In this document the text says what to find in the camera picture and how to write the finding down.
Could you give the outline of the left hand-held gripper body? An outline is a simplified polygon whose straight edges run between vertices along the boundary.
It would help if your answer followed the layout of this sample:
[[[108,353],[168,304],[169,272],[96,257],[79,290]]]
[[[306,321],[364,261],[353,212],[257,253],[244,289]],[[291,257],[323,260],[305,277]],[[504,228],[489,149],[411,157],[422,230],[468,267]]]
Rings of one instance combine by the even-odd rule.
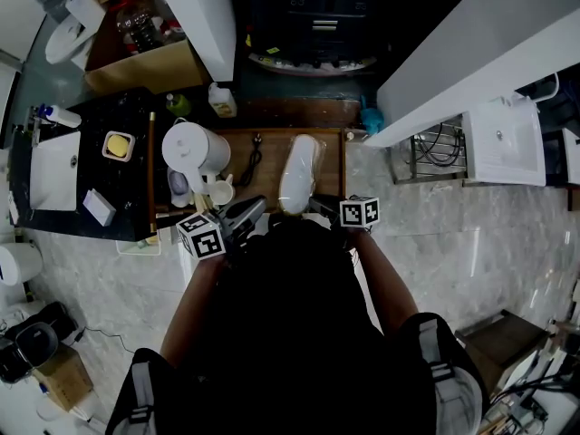
[[[197,260],[239,251],[266,211],[266,197],[236,199],[221,209],[197,212],[177,223],[184,248]]]

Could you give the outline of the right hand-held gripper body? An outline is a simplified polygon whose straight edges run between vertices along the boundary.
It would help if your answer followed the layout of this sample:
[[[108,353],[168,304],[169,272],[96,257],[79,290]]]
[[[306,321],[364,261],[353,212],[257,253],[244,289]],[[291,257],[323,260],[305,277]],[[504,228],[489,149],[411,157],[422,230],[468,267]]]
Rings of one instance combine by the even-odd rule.
[[[370,228],[380,222],[380,200],[378,198],[353,196],[332,202],[324,210],[332,224],[340,227]]]

